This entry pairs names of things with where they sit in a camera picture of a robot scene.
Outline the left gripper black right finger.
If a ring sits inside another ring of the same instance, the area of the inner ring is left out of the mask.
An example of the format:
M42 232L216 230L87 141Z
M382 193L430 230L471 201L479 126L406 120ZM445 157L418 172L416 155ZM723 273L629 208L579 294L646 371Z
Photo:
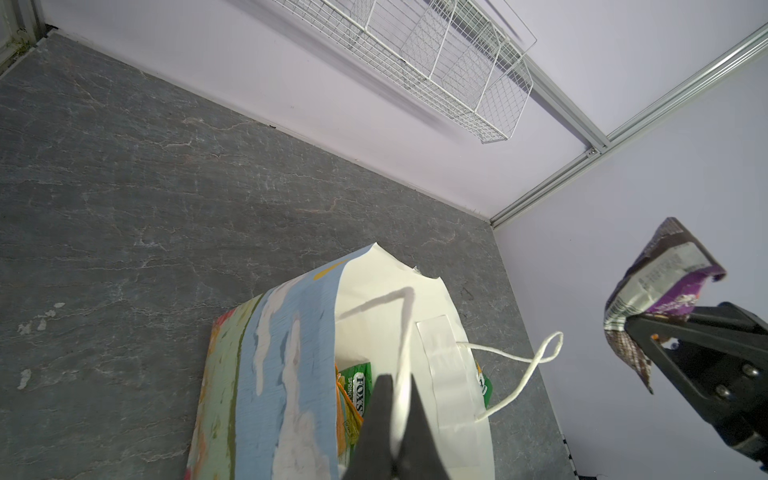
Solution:
M414 378L411 378L411 400L406 429L399 453L395 457L395 474L400 480L449 479L437 451Z

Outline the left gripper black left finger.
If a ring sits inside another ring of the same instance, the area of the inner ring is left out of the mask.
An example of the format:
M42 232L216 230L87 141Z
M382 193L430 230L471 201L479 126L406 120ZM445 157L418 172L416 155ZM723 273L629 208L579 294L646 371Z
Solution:
M394 460L390 448L393 378L380 375L374 384L355 453L343 480L389 480Z

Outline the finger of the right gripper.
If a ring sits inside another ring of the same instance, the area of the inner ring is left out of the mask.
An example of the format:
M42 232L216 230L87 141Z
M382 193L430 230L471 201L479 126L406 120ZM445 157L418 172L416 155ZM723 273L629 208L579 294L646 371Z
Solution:
M685 322L630 317L630 338L731 449L767 462L767 323L729 302Z

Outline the orange Fox's candy bag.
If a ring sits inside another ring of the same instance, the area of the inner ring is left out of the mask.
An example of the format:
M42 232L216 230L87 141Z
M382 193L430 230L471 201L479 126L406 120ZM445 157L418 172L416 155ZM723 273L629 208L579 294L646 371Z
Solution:
M337 374L336 436L340 464L348 464L359 441L363 419L346 389L346 381Z

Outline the green snack bag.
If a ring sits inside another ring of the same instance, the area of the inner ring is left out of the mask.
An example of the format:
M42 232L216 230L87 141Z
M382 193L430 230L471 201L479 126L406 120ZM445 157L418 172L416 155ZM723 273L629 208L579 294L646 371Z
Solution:
M369 362L351 366L344 370L336 369L346 381L346 389L364 422L364 415L373 391L372 371Z

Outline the purple M&M's packet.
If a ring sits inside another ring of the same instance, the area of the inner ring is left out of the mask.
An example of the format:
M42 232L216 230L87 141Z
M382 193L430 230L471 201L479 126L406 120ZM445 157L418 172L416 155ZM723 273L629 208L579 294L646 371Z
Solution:
M606 302L603 329L608 345L651 390L652 361L626 331L629 318L651 314L685 322L709 280L726 269L675 217L666 218L626 271Z

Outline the paper bag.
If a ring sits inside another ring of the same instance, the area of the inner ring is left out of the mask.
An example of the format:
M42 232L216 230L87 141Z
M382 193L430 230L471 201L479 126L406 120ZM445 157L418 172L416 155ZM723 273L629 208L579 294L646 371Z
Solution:
M420 400L451 479L491 479L498 406L445 283L370 245L289 280L212 327L189 479L338 479L376 379L392 378L387 451Z

